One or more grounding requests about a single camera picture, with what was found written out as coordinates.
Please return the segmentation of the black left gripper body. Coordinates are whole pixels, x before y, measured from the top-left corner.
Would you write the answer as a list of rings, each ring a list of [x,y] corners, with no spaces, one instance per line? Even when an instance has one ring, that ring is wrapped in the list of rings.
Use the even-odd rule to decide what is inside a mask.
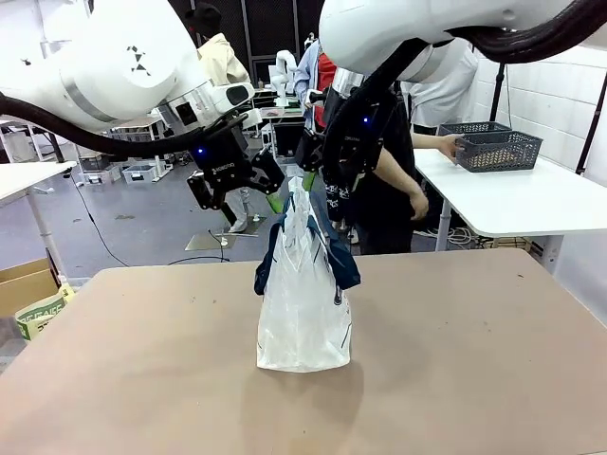
[[[213,188],[227,188],[232,181],[251,179],[248,143],[241,130],[227,130],[192,147],[192,158]]]

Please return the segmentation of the person's right hand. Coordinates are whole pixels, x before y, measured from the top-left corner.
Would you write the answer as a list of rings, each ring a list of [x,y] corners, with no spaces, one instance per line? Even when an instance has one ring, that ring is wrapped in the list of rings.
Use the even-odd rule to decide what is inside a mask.
[[[419,221],[426,217],[429,210],[429,200],[423,191],[414,191],[409,195],[411,206],[414,210],[413,221]]]

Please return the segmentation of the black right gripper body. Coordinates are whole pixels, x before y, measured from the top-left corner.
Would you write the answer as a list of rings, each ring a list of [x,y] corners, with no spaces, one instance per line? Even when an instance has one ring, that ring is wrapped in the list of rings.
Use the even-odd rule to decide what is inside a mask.
[[[351,159],[353,157],[379,158],[387,122],[387,107],[379,103],[371,104],[355,118],[346,133],[340,150],[340,173],[347,186],[351,186]]]

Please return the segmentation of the white-shirted person's hand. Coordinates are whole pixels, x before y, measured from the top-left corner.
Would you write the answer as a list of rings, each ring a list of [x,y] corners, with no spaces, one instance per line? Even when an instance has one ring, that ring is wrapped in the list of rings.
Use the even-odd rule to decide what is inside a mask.
[[[447,135],[437,138],[437,149],[448,159],[454,160],[462,149],[462,135]]]

